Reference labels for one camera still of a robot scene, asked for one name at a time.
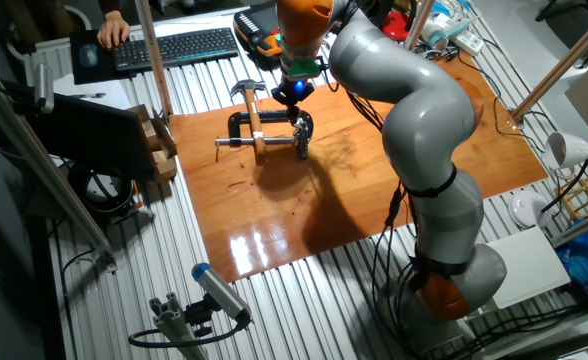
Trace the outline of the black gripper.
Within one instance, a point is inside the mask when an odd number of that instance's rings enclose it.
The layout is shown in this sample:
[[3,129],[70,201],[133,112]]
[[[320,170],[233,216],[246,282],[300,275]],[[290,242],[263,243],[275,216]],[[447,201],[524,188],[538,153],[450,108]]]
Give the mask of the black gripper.
[[307,79],[290,80],[283,77],[281,83],[271,90],[272,97],[282,105],[288,120],[298,120],[302,116],[302,110],[296,106],[314,92],[315,88]]

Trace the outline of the person's bare hand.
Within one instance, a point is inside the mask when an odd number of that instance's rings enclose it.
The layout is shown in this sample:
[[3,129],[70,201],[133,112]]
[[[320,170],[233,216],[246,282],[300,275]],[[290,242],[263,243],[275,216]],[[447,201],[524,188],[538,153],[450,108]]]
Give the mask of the person's bare hand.
[[130,35],[130,25],[123,19],[120,11],[108,12],[104,16],[104,23],[99,28],[97,40],[99,44],[111,51],[126,42]]

